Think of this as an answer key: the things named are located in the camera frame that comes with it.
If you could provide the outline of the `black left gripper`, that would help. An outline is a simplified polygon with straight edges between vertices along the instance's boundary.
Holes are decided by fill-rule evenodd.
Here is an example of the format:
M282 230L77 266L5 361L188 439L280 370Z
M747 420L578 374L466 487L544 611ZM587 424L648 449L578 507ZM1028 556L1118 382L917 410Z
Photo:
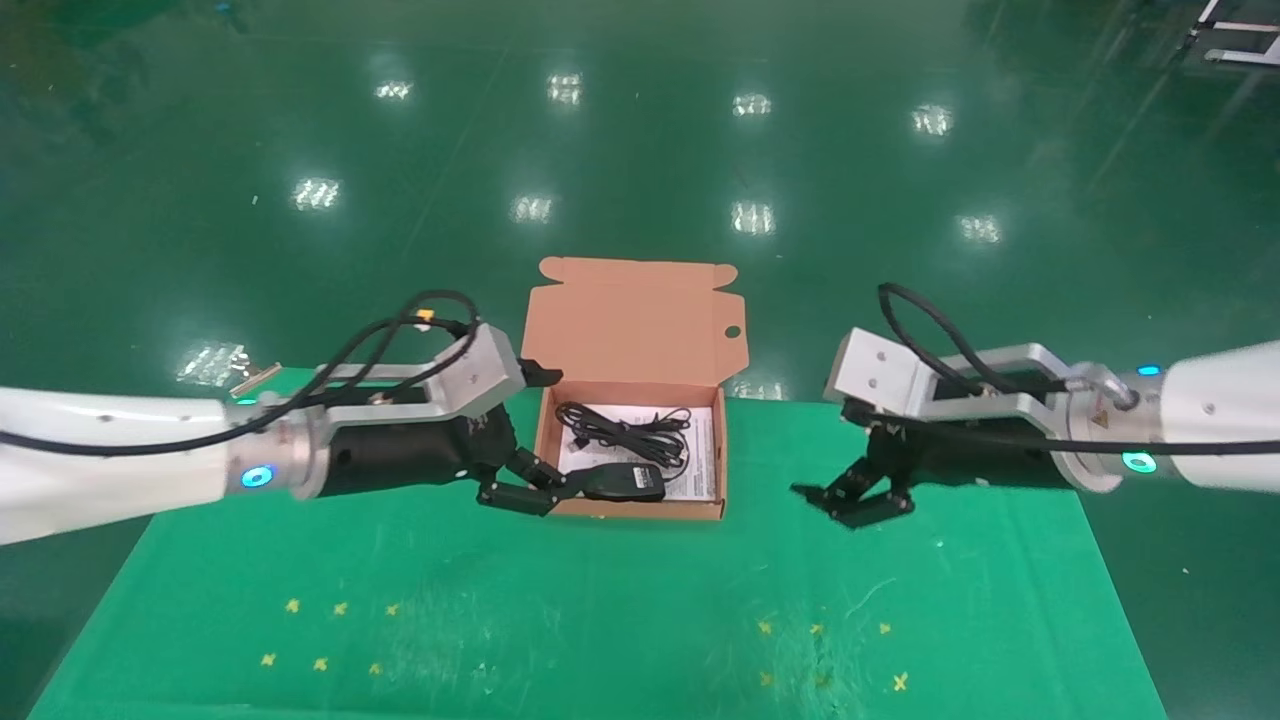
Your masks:
M517 363L529 388L553 387L564 377L530 357ZM538 518L579 497L588 484L586 470L562 473L517 447L509 415L497 407L480 418L340 428L329 446L320 496L445 486L471 477L480 505Z

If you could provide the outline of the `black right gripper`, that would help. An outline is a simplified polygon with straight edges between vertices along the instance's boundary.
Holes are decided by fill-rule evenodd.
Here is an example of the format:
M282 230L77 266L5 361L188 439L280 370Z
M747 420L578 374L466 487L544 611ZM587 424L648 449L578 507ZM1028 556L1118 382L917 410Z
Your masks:
M854 398L844 401L844 420L870 432L865 454L826 487L792 483L790 489L854 530L914 512L913 487L922 482L1073 488L1039 447L1043 433L1024 420L925 421Z

